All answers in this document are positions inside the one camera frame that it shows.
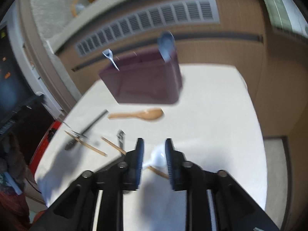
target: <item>chopstick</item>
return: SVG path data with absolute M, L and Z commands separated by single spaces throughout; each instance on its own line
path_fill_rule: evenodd
M 79 138 L 73 136 L 71 133 L 67 132 L 66 130 L 64 130 L 64 132 L 67 133 L 70 137 L 74 138 L 74 139 L 75 139 L 76 141 L 78 141 L 79 143 L 81 143 L 83 146 L 86 146 L 87 148 L 89 148 L 89 149 L 91 149 L 91 150 L 93 150 L 93 151 L 99 153 L 99 154 L 102 155 L 102 156 L 105 156 L 105 157 L 108 156 L 106 153 L 104 153 L 104 152 L 98 150 L 98 149 L 95 148 L 95 147 L 92 147 L 92 146 L 89 145 L 88 143 L 86 143 L 86 142 L 80 140 Z
M 122 154 L 126 155 L 126 151 L 121 149 L 120 147 L 118 147 L 117 145 L 115 145 L 114 143 L 112 143 L 111 141 L 107 140 L 105 137 L 101 136 L 101 139 L 105 142 L 107 142 L 110 146 L 114 147 L 116 150 L 120 151 Z M 165 174 L 164 172 L 152 167 L 152 166 L 148 166 L 147 167 L 149 170 L 151 170 L 152 172 L 154 172 L 155 174 L 164 177 L 166 179 L 169 179 L 169 176 L 167 174 Z

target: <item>bolt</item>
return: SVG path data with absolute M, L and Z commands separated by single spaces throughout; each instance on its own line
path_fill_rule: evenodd
M 86 170 L 82 172 L 81 176 L 84 178 L 89 178 L 92 175 L 92 173 L 93 173 L 92 171 Z
M 220 177 L 227 177 L 228 174 L 226 171 L 224 170 L 219 170 L 218 173 L 217 173 Z
M 193 166 L 193 163 L 191 161 L 184 161 L 182 163 L 182 166 L 183 167 L 192 167 Z
M 125 161 L 121 161 L 118 163 L 119 168 L 126 168 L 127 167 L 127 163 Z

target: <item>white table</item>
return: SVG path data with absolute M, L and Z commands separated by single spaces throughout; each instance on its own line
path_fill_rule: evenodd
M 99 121 L 87 134 L 87 142 L 108 154 L 103 157 L 78 144 L 64 147 L 70 137 L 62 125 L 35 173 L 35 180 L 47 206 L 84 170 L 96 171 L 119 156 L 119 152 L 100 139 L 104 136 L 118 144 L 122 129 L 124 149 L 133 150 L 138 137 L 144 138 L 144 161 L 153 148 L 172 138 L 177 150 L 184 152 L 204 170 L 227 170 L 237 182 L 265 208 L 267 167 L 258 119 L 246 84 L 235 67 L 188 64 L 181 66 L 183 90 L 175 105 L 119 105 L 102 81 L 97 81 L 65 119 L 80 132 L 98 114 L 131 112 L 161 107 L 164 117 L 155 122 L 139 119 Z M 150 170 L 142 173 L 140 188 L 124 195 L 124 230 L 184 230 L 185 192 L 173 192 L 169 181 Z

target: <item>air vent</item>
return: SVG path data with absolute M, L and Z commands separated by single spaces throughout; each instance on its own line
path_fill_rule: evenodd
M 174 0 L 119 18 L 76 44 L 81 57 L 105 48 L 110 42 L 154 28 L 176 24 L 219 23 L 216 0 Z

